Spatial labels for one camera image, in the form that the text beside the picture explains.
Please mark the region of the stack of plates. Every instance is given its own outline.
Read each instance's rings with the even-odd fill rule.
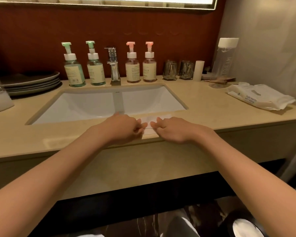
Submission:
[[[10,96],[33,95],[61,86],[59,72],[13,75],[1,78],[2,85]]]

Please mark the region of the gray wall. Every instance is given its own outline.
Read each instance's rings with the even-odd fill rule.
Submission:
[[[296,98],[296,0],[227,0],[219,37],[239,37],[231,75]]]

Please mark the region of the chrome faucet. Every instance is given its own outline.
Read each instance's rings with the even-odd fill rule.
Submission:
[[[111,78],[113,82],[121,81],[120,73],[118,72],[118,61],[115,47],[105,47],[109,51],[109,60],[107,61],[111,67]]]

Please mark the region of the beige countertop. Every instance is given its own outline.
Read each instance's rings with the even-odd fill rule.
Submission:
[[[110,79],[106,79],[106,81],[106,85],[95,87],[87,79],[87,85],[79,87],[79,89],[110,88]],[[162,80],[162,76],[158,76],[158,81],[153,84],[166,85],[185,103],[188,109],[134,115],[135,118],[171,114],[215,130],[296,120],[295,105],[289,105],[283,111],[261,110],[227,95],[225,89],[209,87],[206,82],[181,79],[165,81]],[[130,84],[126,82],[126,78],[122,78],[121,85],[151,85],[151,83],[141,81]],[[42,107],[51,102],[55,95],[60,91],[72,88],[68,85],[68,81],[63,81],[63,85],[56,90],[33,97],[16,99],[13,101],[14,107],[0,112],[0,158],[60,150],[90,126],[102,122],[103,118],[26,125]],[[143,140],[138,142],[158,140],[160,139],[154,134],[145,135]]]

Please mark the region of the sink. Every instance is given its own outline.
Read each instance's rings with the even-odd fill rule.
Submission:
[[[64,91],[30,124],[54,123],[185,110],[184,104],[163,85],[142,85]]]

